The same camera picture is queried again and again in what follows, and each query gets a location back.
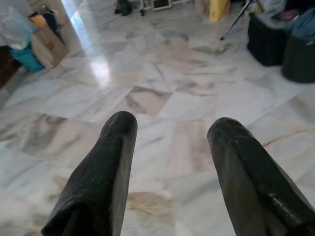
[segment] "floor tile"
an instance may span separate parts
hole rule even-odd
[[[157,116],[170,96],[167,92],[136,86],[114,110]]]

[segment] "black bag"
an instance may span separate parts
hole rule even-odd
[[[285,22],[272,19],[268,13],[251,15],[247,48],[261,64],[282,65],[287,40],[285,28]]]
[[[282,73],[295,82],[315,82],[315,43],[308,44],[291,36],[285,50]]]

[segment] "cardboard box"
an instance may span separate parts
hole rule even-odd
[[[63,2],[61,0],[39,0],[36,3],[32,4],[33,11],[37,11],[41,8],[42,5],[47,5],[50,9],[53,9],[58,12],[56,16],[56,20],[58,25],[64,26],[69,22],[69,17],[67,11],[63,6]]]
[[[36,58],[46,68],[58,65],[68,54],[68,49],[48,26],[41,28],[33,35],[31,47]]]

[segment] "marble tile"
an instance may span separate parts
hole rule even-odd
[[[174,235],[175,220],[174,203],[170,194],[129,193],[121,235]]]
[[[63,118],[103,123],[107,120],[108,113],[131,89],[130,86],[109,85],[99,89],[75,84],[55,92],[36,111]]]
[[[56,79],[100,89],[107,87],[113,76],[105,57],[65,58],[51,73]]]
[[[167,92],[136,86],[114,110],[157,116],[170,96]]]
[[[175,124],[172,121],[138,114],[138,134],[132,160],[129,191],[164,190],[168,186],[169,146]]]
[[[139,85],[165,92],[174,92],[183,79],[182,73],[161,63],[145,63]]]
[[[176,120],[202,120],[213,116],[216,109],[216,96],[196,96],[183,92],[174,93],[159,116]]]
[[[24,236],[31,232],[28,229],[28,217],[34,206],[1,188],[0,199],[1,234],[5,236]]]
[[[169,156],[171,178],[215,169],[207,141],[208,129],[208,125],[198,121],[176,124]]]
[[[0,187],[21,199],[38,204],[52,176],[53,166],[6,148],[0,149],[0,156]]]
[[[41,77],[39,80],[29,82],[20,86],[10,97],[4,108],[22,109],[25,111],[34,111],[43,99],[49,97],[57,90],[70,85],[64,81],[56,81]]]
[[[111,62],[111,69],[113,74],[116,75],[142,64],[143,61],[139,51],[134,46],[128,45],[122,51],[115,54]]]
[[[171,181],[178,219],[196,235],[234,236],[215,171]]]
[[[76,167],[96,143],[102,124],[49,115],[21,117],[1,126],[1,144],[58,166]]]
[[[181,221],[177,220],[175,223],[175,236],[194,236],[195,233],[184,225]]]
[[[140,35],[131,39],[137,50],[142,51],[145,49],[150,49],[156,44],[161,43],[165,38],[157,31]]]

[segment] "plastic bag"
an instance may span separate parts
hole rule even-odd
[[[36,26],[12,6],[0,14],[0,35],[14,50],[25,49],[36,30]]]

